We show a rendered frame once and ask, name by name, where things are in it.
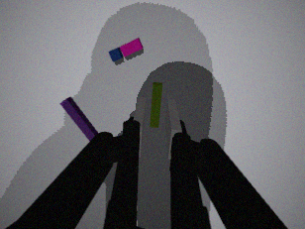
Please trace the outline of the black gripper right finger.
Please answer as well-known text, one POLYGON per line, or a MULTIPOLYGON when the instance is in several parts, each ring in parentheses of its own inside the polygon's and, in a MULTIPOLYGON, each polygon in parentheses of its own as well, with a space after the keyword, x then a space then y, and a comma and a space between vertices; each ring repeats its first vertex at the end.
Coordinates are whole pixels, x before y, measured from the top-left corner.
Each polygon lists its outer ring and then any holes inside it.
POLYGON ((211 229, 198 176, 226 229, 288 229, 216 141, 191 140, 175 99, 167 99, 165 133, 171 229, 211 229))

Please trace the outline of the small blue cube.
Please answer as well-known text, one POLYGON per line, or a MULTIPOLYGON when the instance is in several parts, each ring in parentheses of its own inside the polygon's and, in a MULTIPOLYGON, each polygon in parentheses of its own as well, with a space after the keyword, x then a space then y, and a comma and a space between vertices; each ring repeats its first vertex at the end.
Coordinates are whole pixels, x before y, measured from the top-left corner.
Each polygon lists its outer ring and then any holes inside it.
POLYGON ((116 48, 116 49, 110 51, 109 55, 110 55, 112 61, 118 60, 123 57, 123 54, 122 54, 120 48, 116 48))

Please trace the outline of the lime green rod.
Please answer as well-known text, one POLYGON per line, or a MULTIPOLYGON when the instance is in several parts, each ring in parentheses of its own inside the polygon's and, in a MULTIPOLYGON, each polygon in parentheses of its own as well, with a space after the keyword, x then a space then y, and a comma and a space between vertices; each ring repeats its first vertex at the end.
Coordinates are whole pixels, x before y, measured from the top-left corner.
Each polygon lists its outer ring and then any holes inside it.
POLYGON ((152 84, 152 111, 151 111, 150 127, 158 128, 161 93, 162 93, 162 83, 154 82, 152 84))

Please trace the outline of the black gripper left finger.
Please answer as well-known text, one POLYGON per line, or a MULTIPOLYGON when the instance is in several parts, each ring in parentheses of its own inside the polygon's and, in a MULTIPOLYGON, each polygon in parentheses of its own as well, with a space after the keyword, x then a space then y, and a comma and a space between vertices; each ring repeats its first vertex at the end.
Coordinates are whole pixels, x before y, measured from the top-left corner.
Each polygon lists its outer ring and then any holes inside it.
POLYGON ((103 229, 137 229, 146 99, 139 97, 135 116, 123 123, 123 135, 95 135, 23 215, 5 229, 75 229, 113 163, 117 168, 103 229))

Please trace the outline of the magenta block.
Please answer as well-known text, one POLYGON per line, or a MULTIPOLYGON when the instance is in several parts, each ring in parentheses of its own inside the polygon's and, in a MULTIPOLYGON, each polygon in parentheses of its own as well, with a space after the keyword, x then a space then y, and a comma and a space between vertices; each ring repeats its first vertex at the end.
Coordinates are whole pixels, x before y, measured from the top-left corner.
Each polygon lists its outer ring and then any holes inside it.
POLYGON ((124 57, 126 57, 136 51, 139 51, 142 48, 143 48, 143 45, 139 38, 120 46, 120 50, 124 57))

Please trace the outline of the purple rod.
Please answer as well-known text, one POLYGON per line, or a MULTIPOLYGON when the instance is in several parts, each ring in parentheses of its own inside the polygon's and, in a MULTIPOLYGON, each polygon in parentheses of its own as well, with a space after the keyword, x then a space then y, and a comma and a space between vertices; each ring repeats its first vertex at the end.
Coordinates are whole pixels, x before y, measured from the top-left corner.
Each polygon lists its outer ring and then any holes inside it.
POLYGON ((91 141, 95 135, 98 134, 96 129, 90 123, 90 121, 86 118, 77 104, 71 97, 63 100, 60 105, 67 112, 67 114, 71 117, 74 123, 78 126, 78 128, 82 131, 82 133, 86 136, 86 138, 91 141))

